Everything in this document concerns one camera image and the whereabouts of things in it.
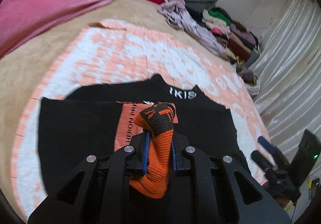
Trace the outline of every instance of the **orange knit fabric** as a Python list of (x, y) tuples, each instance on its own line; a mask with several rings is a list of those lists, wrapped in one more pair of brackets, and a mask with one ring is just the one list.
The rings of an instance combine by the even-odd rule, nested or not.
[(171, 104), (160, 103), (142, 110), (133, 122), (150, 132), (147, 174), (132, 177), (129, 184), (147, 197), (160, 199), (167, 190), (171, 172), (171, 141), (175, 109)]

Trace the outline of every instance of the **light purple clothing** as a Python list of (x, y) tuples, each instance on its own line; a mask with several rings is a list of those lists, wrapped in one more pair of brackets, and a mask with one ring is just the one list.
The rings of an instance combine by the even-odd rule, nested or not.
[(249, 43), (256, 45), (256, 41), (254, 36), (250, 33), (250, 32), (241, 32), (240, 30), (238, 30), (235, 26), (235, 24), (231, 24), (230, 25), (230, 30), (231, 32), (233, 32), (234, 34), (236, 34), (239, 37), (242, 37), (244, 40), (247, 40)]
[(197, 24), (180, 2), (163, 3), (159, 6), (158, 11), (166, 17), (170, 26), (175, 29), (185, 30), (212, 54), (228, 60), (227, 51), (217, 42), (211, 31)]

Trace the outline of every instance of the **satin curtain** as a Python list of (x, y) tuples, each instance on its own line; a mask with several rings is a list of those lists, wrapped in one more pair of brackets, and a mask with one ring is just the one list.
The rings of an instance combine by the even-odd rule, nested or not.
[[(276, 145), (291, 161), (305, 129), (321, 140), (321, 9), (313, 0), (289, 0), (263, 37), (250, 67), (261, 79), (254, 98)], [(313, 172), (321, 168), (318, 160)]]

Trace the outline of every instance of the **black device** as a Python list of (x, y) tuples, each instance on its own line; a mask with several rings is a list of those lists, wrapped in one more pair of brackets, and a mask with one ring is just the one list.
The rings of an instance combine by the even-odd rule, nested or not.
[(265, 172), (268, 179), (267, 191), (273, 197), (285, 196), (293, 203), (300, 198), (300, 187), (308, 177), (321, 152), (321, 143), (308, 130), (304, 131), (299, 149), (292, 162), (262, 136), (258, 142), (272, 155), (275, 167), (259, 152), (253, 151), (252, 160)]
[[(83, 160), (31, 214), (28, 224), (123, 224), (128, 215), (129, 178), (143, 176), (148, 132), (111, 156)], [(288, 214), (232, 157), (215, 158), (173, 135), (175, 175), (190, 176), (194, 202), (189, 223), (290, 224)]]

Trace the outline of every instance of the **green cloth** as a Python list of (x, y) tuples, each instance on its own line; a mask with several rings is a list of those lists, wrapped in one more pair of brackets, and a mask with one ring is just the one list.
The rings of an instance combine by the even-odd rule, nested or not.
[(219, 18), (219, 19), (225, 21), (228, 26), (230, 26), (231, 23), (232, 23), (228, 18), (226, 18), (226, 17), (225, 17), (222, 13), (220, 13), (220, 12), (213, 12), (212, 10), (208, 10), (208, 13), (209, 13), (210, 16), (214, 16), (214, 17), (216, 17), (216, 18)]

